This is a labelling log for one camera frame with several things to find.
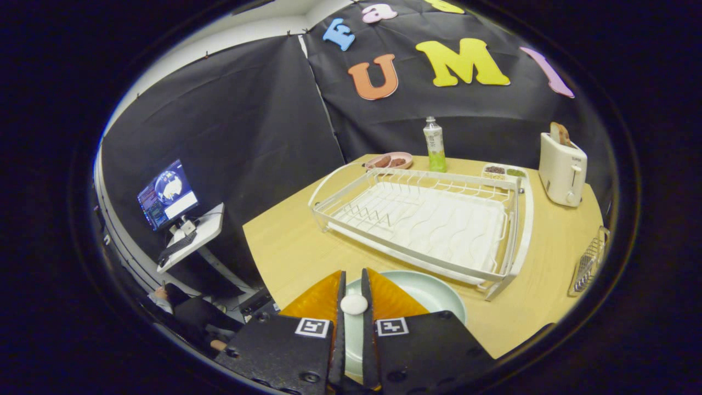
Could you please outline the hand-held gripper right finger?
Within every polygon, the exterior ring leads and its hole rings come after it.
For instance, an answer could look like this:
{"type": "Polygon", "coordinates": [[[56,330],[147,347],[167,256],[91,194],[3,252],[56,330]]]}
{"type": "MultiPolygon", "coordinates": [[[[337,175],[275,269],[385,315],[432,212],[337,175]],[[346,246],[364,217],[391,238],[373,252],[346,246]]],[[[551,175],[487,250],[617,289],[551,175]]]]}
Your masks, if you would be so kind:
{"type": "Polygon", "coordinates": [[[479,379],[494,358],[449,310],[429,312],[371,268],[361,275],[362,379],[383,394],[442,394],[479,379]]]}

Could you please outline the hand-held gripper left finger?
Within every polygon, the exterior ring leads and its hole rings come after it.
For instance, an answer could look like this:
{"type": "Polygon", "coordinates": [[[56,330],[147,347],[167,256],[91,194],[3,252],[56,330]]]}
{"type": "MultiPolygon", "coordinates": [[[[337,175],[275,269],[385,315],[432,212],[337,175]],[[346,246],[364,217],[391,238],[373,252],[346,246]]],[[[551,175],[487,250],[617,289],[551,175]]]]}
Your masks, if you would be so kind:
{"type": "Polygon", "coordinates": [[[216,362],[264,387],[291,394],[328,394],[341,387],[346,364],[346,273],[319,280],[278,313],[258,312],[216,362]]]}

